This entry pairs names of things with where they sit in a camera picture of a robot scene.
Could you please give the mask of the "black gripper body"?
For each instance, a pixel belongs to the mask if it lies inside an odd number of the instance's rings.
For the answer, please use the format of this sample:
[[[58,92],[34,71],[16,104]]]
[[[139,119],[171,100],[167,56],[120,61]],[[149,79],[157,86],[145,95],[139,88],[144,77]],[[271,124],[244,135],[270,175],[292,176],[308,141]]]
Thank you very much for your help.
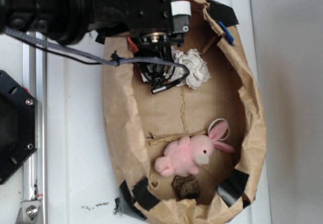
[[[156,94],[179,85],[189,75],[172,79],[176,69],[171,47],[182,47],[189,31],[191,5],[181,0],[93,0],[97,41],[125,37],[133,46],[132,64]]]

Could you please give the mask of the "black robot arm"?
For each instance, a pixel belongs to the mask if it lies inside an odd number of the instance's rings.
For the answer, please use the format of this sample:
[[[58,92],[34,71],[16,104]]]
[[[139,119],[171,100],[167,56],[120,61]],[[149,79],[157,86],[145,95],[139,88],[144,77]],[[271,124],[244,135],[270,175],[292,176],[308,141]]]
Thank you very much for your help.
[[[181,67],[171,47],[184,44],[190,17],[190,3],[181,0],[1,0],[1,33],[51,53],[78,55],[69,45],[91,31],[102,38],[127,38],[139,48],[133,59],[116,53],[110,61],[92,59],[112,66],[133,64],[154,94],[179,85],[190,73],[183,67],[178,79],[165,76],[166,66],[172,71]]]

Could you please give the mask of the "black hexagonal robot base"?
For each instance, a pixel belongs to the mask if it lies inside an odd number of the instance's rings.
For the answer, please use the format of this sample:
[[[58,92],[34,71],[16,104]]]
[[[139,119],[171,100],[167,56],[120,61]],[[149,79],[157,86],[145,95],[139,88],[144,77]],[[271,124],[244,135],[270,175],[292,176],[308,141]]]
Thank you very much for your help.
[[[35,111],[26,101],[33,97],[1,70],[1,184],[35,152]]]

